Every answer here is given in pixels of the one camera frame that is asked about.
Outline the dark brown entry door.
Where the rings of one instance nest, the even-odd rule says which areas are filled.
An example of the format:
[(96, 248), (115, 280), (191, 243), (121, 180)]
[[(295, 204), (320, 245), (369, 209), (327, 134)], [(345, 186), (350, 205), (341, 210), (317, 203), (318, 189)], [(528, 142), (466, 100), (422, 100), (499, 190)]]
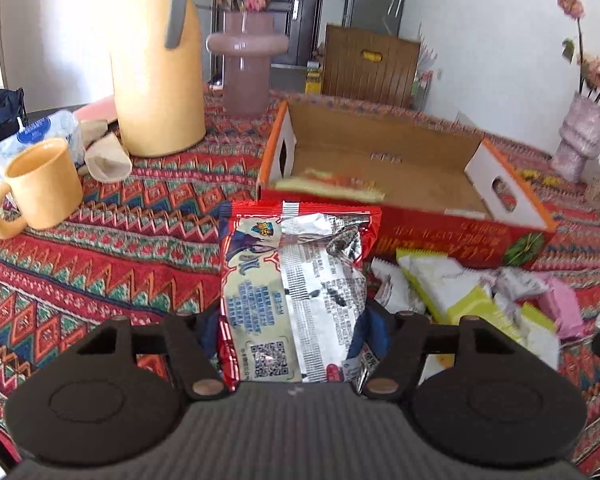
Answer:
[(274, 30), (288, 38), (288, 50), (272, 58), (274, 65), (306, 66), (317, 46), (323, 0), (273, 0)]

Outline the patterned red tablecloth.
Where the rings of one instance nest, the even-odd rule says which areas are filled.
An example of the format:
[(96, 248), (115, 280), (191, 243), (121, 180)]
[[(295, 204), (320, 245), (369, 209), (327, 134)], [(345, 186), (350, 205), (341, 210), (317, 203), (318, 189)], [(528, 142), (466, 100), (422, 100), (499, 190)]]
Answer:
[[(0, 240), (0, 444), (6, 460), (20, 461), (4, 424), (7, 397), (60, 352), (112, 316), (148, 324), (172, 311), (198, 312), (218, 298), (220, 246), (212, 206), (256, 198), (265, 142), (283, 100), (454, 127), (489, 138), (517, 170), (555, 176), (548, 155), (528, 145), (387, 105), (274, 93), (264, 117), (249, 120), (224, 115), (219, 93), (204, 98), (207, 134), (201, 143), (181, 154), (134, 159), (131, 177), (122, 183), (100, 184), (86, 174), (84, 202), (67, 222)], [(586, 204), (583, 185), (562, 180), (559, 188), (532, 188), (558, 222), (532, 270), (568, 284), (585, 322), (584, 337), (562, 346), (560, 372), (580, 388), (588, 407), (573, 461), (592, 474), (600, 467), (600, 359), (591, 349), (600, 313), (600, 214)]]

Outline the textured pink ceramic vase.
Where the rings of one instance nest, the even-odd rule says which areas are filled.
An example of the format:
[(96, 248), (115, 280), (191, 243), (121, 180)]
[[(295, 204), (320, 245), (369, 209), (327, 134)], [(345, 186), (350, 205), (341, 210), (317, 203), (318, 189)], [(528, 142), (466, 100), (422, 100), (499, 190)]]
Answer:
[(576, 92), (558, 133), (560, 143), (550, 166), (577, 183), (586, 163), (600, 154), (600, 104)]

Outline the yellow ceramic mug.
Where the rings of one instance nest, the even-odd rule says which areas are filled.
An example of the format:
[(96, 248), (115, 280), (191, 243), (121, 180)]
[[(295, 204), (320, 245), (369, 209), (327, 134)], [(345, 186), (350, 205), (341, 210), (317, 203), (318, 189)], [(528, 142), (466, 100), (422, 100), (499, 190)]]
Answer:
[(17, 236), (25, 228), (42, 231), (66, 220), (83, 200), (68, 142), (50, 138), (18, 154), (0, 183), (0, 210), (7, 195), (12, 196), (20, 216), (7, 221), (0, 214), (0, 240)]

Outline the wet wipes pack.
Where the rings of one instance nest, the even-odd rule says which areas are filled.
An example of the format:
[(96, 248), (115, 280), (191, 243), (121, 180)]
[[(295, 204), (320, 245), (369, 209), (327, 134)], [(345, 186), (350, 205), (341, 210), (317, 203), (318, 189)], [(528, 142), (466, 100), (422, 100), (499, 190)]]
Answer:
[(61, 138), (68, 142), (76, 168), (84, 164), (85, 148), (79, 119), (73, 112), (58, 110), (0, 142), (0, 183), (6, 167), (14, 157), (31, 145), (51, 138)]

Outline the long green white bar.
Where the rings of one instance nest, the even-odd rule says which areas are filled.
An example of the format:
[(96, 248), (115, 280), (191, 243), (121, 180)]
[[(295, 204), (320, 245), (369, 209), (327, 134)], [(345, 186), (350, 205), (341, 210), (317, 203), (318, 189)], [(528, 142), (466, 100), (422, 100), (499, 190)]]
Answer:
[(406, 248), (396, 251), (396, 262), (438, 323), (482, 318), (549, 367), (558, 367), (560, 343), (554, 322), (520, 296), (547, 291), (533, 274), (509, 268), (472, 270), (445, 254)]

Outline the crumpled white packet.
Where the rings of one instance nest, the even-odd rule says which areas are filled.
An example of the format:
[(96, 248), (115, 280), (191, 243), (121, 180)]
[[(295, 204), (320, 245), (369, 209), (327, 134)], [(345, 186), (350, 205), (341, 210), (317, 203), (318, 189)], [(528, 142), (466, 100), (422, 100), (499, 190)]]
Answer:
[(373, 258), (370, 264), (374, 278), (380, 286), (374, 299), (389, 313), (414, 312), (426, 313), (426, 306), (419, 294), (412, 289), (400, 266), (379, 258)]

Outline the red silver snack bag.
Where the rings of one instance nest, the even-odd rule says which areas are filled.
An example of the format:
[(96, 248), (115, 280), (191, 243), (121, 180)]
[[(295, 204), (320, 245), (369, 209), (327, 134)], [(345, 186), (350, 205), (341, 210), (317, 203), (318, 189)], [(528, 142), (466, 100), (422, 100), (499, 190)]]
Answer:
[(352, 382), (365, 356), (370, 205), (235, 202), (221, 221), (218, 358), (242, 382)]

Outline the pink snack packet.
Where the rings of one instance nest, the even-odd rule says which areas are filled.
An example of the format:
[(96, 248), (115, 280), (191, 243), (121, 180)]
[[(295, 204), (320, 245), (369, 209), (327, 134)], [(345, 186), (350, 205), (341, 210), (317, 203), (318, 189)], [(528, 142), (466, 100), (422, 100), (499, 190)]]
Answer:
[(548, 273), (538, 273), (536, 276), (546, 286), (546, 292), (543, 292), (538, 298), (538, 306), (554, 322), (559, 339), (569, 340), (582, 337), (584, 323), (574, 290), (565, 282)]

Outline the beige paper cone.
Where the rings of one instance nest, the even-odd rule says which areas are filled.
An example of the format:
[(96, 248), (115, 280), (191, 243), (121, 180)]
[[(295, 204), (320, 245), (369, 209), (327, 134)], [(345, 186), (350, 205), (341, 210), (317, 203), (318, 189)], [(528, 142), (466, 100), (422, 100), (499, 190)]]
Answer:
[(114, 133), (108, 133), (94, 142), (85, 152), (88, 173), (100, 183), (125, 180), (132, 172), (132, 162)]

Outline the white text snack packet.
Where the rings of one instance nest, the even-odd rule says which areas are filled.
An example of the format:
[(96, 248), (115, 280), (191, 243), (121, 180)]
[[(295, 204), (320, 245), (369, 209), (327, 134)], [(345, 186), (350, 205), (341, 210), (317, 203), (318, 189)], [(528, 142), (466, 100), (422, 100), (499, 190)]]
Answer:
[(403, 162), (401, 156), (390, 153), (372, 153), (370, 154), (370, 159), (378, 160), (378, 162), (388, 162), (389, 164), (400, 164)]

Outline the black bag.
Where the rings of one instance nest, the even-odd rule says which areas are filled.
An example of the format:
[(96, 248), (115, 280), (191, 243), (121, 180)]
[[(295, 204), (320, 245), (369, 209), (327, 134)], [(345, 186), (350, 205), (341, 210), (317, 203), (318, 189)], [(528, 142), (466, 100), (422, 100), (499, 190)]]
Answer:
[(0, 89), (0, 142), (29, 123), (23, 88)]

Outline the yellow orange snack packet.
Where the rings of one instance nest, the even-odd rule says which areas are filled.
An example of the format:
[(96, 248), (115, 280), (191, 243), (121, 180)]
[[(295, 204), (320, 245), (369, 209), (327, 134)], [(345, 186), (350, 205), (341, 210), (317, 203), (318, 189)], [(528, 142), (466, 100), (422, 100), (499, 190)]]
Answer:
[(334, 200), (381, 203), (386, 194), (373, 181), (306, 169), (300, 176), (280, 179), (272, 184), (276, 191), (311, 194)]

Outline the yellow thermos jug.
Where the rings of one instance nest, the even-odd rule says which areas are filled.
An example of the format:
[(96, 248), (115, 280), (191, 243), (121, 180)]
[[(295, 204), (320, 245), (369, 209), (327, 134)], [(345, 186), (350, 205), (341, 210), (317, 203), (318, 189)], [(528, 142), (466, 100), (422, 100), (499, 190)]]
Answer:
[(137, 157), (206, 134), (201, 30), (193, 0), (116, 0), (111, 73), (123, 145)]

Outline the wooden chair back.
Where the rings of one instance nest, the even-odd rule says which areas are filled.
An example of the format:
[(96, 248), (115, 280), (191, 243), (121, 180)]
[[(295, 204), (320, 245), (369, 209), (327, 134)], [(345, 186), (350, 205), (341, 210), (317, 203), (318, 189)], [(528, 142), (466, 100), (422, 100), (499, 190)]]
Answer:
[(416, 41), (328, 25), (322, 93), (407, 108), (419, 51)]

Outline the fallen yellow petals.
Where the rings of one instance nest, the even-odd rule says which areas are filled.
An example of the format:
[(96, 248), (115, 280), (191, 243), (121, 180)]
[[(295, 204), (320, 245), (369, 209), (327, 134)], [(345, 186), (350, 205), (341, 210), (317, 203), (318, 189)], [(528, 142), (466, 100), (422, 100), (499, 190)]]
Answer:
[(547, 186), (548, 188), (559, 188), (562, 179), (551, 176), (550, 174), (541, 174), (534, 169), (519, 169), (518, 174), (528, 183)]

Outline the red cardboard snack box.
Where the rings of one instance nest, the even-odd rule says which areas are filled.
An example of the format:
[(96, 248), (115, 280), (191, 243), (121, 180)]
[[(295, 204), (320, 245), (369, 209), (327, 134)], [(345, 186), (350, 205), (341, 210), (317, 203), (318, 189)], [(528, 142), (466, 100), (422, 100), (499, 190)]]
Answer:
[[(371, 160), (372, 153), (403, 158)], [(306, 169), (373, 181), (386, 194), (374, 251), (445, 252), (474, 268), (528, 268), (557, 224), (535, 192), (485, 136), (438, 129), (406, 115), (362, 113), (292, 101), (279, 105), (257, 180), (262, 200), (342, 203), (276, 191)]]

